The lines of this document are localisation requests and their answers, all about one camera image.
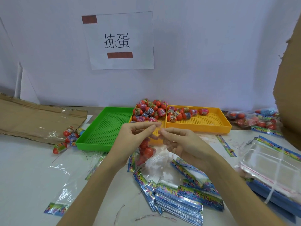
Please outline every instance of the white table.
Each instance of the white table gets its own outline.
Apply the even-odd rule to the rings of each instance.
[[[240,144],[258,135],[259,133],[252,131],[232,130],[224,138],[229,145],[233,144],[239,148]],[[237,158],[230,158],[215,137],[205,135],[203,138],[224,156],[231,166],[235,166]],[[276,143],[279,140],[271,136],[269,139]],[[283,145],[294,149],[289,143]],[[52,154],[52,149],[48,144],[0,135],[1,225],[53,226],[60,217],[43,212],[70,178],[68,173],[77,175],[78,192],[85,186],[84,178],[95,164],[93,153],[83,153],[73,148],[57,158]],[[61,168],[65,169],[54,168],[58,164],[63,164]],[[123,167],[113,179],[94,225],[191,225],[168,213],[163,213],[163,216],[152,216],[157,213],[150,210],[132,174],[126,170],[127,167]],[[205,208],[203,215],[204,226],[236,225],[227,207],[222,213]],[[297,219],[296,225],[301,225],[300,218]]]

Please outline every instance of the forearm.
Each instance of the forearm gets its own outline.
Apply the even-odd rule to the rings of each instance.
[[[92,226],[116,172],[117,170],[104,160],[57,226]]]
[[[207,175],[239,225],[285,225],[220,155],[213,157]]]

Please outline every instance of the paper sign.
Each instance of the paper sign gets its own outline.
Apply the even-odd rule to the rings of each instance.
[[[153,69],[153,13],[82,16],[93,70]]]

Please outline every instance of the flattened cardboard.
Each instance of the flattened cardboard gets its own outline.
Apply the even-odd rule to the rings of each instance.
[[[68,126],[77,129],[87,118],[86,110],[38,105],[0,94],[0,133],[42,143],[64,142]]]
[[[301,150],[301,21],[298,20],[279,66],[273,95],[284,125],[283,135]]]

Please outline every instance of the hand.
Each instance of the hand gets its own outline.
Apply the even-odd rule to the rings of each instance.
[[[112,166],[121,169],[127,162],[130,155],[139,147],[141,142],[148,137],[157,140],[153,134],[160,122],[137,122],[123,124],[118,136],[106,157]]]
[[[209,144],[191,130],[166,128],[159,130],[159,134],[168,151],[205,173],[210,169],[211,160],[218,156]]]

